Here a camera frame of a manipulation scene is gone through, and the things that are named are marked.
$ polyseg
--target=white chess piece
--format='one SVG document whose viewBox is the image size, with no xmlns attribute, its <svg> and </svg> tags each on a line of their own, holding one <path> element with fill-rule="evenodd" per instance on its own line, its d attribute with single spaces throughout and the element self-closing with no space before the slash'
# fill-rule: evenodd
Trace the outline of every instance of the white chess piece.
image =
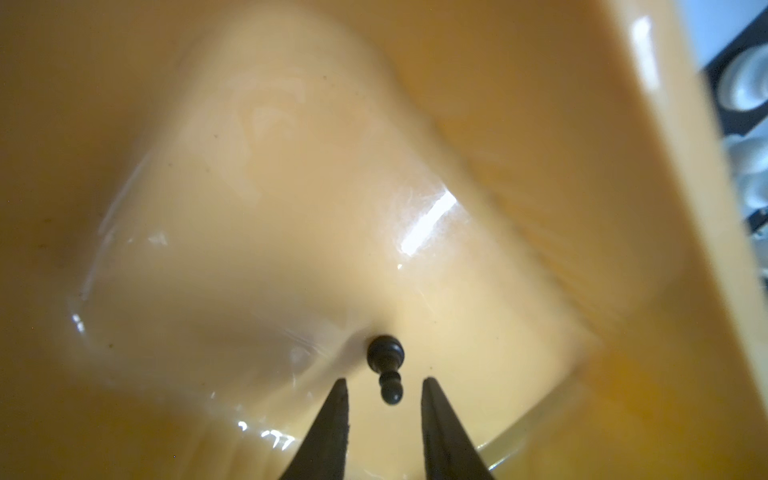
<svg viewBox="0 0 768 480">
<path fill-rule="evenodd" d="M 768 137 L 727 141 L 731 174 L 734 177 L 753 175 L 768 170 Z"/>
<path fill-rule="evenodd" d="M 737 179 L 741 201 L 755 210 L 768 207 L 768 172 L 744 175 Z"/>
<path fill-rule="evenodd" d="M 768 101 L 768 44 L 748 48 L 730 62 L 717 84 L 717 100 L 735 111 Z"/>
<path fill-rule="evenodd" d="M 752 245 L 760 265 L 760 272 L 764 277 L 768 277 L 768 238 L 754 240 Z"/>
</svg>

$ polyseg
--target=plastic surface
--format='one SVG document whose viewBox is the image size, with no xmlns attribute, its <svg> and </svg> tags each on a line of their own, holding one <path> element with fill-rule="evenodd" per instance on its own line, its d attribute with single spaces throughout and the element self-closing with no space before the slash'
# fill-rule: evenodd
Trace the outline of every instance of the plastic surface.
<svg viewBox="0 0 768 480">
<path fill-rule="evenodd" d="M 380 333 L 496 478 L 768 472 L 756 264 L 665 2 L 0 18 L 8 477 L 277 478 L 340 376 L 348 476 L 418 477 Z"/>
</svg>

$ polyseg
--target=black chess pawn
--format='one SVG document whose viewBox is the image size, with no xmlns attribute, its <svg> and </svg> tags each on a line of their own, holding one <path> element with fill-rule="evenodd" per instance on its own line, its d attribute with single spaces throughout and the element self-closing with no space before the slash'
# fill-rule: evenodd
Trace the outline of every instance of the black chess pawn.
<svg viewBox="0 0 768 480">
<path fill-rule="evenodd" d="M 397 370 L 405 359 L 406 352 L 394 336 L 377 336 L 368 345 L 368 365 L 380 375 L 382 398 L 390 405 L 397 405 L 402 399 L 402 383 Z"/>
</svg>

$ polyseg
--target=yellow plastic bin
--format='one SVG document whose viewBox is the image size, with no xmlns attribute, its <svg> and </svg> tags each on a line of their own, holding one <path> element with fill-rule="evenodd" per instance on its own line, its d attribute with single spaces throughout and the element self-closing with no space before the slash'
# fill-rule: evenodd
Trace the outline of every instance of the yellow plastic bin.
<svg viewBox="0 0 768 480">
<path fill-rule="evenodd" d="M 768 477 L 768 322 L 669 2 L 11 2 L 0 476 Z M 406 349 L 379 398 L 375 335 Z"/>
</svg>

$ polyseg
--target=black surface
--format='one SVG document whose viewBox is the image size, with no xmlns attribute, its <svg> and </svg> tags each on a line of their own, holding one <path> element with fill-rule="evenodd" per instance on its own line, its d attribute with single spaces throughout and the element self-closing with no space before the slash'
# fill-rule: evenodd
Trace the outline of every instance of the black surface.
<svg viewBox="0 0 768 480">
<path fill-rule="evenodd" d="M 731 43 L 722 50 L 705 68 L 704 73 L 710 83 L 712 100 L 717 108 L 717 117 L 723 133 L 745 135 L 755 128 L 768 115 L 768 103 L 750 111 L 731 111 L 722 108 L 717 103 L 717 82 L 728 66 L 739 53 L 749 47 L 768 43 L 768 8 L 763 10 Z"/>
<path fill-rule="evenodd" d="M 437 380 L 422 385 L 422 435 L 427 480 L 492 480 Z"/>
<path fill-rule="evenodd" d="M 768 223 L 768 209 L 755 210 L 749 218 L 746 219 L 747 224 L 750 226 L 750 233 L 757 232 L 760 228 Z"/>
<path fill-rule="evenodd" d="M 343 480 L 348 435 L 349 394 L 338 379 L 280 480 Z"/>
</svg>

